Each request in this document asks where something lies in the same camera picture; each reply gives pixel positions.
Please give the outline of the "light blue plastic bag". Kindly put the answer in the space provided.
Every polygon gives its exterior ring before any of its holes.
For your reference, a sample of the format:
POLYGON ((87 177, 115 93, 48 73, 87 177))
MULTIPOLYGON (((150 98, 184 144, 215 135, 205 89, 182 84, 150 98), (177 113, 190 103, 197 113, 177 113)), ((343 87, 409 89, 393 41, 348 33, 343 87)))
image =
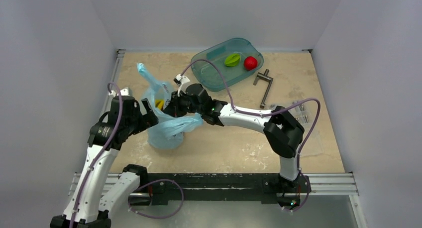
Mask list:
POLYGON ((142 99, 147 99, 158 118, 158 124, 147 129, 148 143, 161 150, 171 150, 179 147, 184 141, 184 134, 195 130, 204 124, 199 114, 191 116, 174 117, 165 114, 155 106, 159 100, 164 101, 164 106, 170 102, 174 86, 168 81, 156 79, 143 63, 137 63, 140 75, 149 83, 147 90, 142 94, 142 99))

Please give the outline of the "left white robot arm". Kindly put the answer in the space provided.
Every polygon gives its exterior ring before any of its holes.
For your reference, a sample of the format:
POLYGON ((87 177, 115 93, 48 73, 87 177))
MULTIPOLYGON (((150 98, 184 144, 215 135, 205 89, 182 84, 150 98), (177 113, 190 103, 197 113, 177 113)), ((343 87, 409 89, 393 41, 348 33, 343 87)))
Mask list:
POLYGON ((110 110, 90 128, 87 155, 74 194, 61 215, 50 222, 52 228, 109 228, 113 212, 127 199, 130 191, 148 188, 146 168, 130 165, 123 172, 123 181, 102 195, 106 179, 122 144, 132 135, 154 125, 158 118, 154 104, 147 99, 115 96, 110 110))

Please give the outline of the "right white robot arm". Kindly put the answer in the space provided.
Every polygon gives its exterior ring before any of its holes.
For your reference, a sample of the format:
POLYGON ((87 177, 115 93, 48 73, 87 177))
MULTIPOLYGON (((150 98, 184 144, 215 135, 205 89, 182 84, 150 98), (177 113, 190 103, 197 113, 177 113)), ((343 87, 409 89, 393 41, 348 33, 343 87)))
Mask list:
POLYGON ((304 127, 287 108, 237 109, 231 103, 212 99, 201 84, 191 84, 185 91, 171 94, 164 113, 173 117, 199 114, 210 125, 236 126, 264 134, 280 158, 278 185, 287 192, 298 192, 302 187, 299 152, 308 137, 304 135, 304 127))

